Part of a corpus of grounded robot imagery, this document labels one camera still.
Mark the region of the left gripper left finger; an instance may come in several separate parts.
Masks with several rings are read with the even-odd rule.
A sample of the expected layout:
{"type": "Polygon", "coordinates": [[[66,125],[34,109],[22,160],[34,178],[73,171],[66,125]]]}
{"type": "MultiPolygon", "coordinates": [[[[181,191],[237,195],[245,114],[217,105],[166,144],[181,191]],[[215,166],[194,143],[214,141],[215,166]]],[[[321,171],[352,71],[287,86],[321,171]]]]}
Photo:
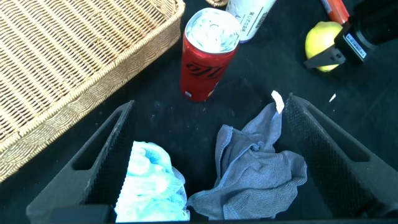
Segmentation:
{"type": "Polygon", "coordinates": [[[31,223],[114,223],[132,151],[134,101],[119,106],[26,208],[31,223]]]}

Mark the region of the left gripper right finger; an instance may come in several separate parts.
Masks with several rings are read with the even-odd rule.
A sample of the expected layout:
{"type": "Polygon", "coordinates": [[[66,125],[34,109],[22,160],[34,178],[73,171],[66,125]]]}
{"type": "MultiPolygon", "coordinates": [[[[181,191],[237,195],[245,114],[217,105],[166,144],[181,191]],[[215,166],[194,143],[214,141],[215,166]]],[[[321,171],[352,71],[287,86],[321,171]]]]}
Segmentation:
{"type": "Polygon", "coordinates": [[[332,214],[397,216],[395,169],[303,98],[289,95],[284,118],[332,214]]]}

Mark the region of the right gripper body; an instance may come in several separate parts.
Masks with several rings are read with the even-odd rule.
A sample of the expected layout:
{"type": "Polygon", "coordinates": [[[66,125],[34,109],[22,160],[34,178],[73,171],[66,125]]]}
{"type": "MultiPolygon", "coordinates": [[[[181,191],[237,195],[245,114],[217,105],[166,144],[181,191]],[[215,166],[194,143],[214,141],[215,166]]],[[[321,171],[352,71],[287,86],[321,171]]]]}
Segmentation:
{"type": "Polygon", "coordinates": [[[363,63],[377,48],[377,45],[365,38],[358,24],[349,21],[343,24],[343,29],[335,37],[334,42],[335,48],[352,64],[363,63]]]}

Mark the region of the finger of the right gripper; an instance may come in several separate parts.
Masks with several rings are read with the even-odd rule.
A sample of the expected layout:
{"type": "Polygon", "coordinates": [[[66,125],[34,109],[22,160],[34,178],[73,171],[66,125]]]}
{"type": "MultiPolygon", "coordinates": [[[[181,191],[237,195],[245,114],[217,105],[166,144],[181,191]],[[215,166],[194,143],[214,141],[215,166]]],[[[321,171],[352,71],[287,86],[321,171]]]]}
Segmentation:
{"type": "Polygon", "coordinates": [[[317,68],[329,65],[340,65],[345,63],[346,58],[339,49],[335,46],[331,46],[312,58],[304,61],[304,65],[307,68],[317,68]]]}

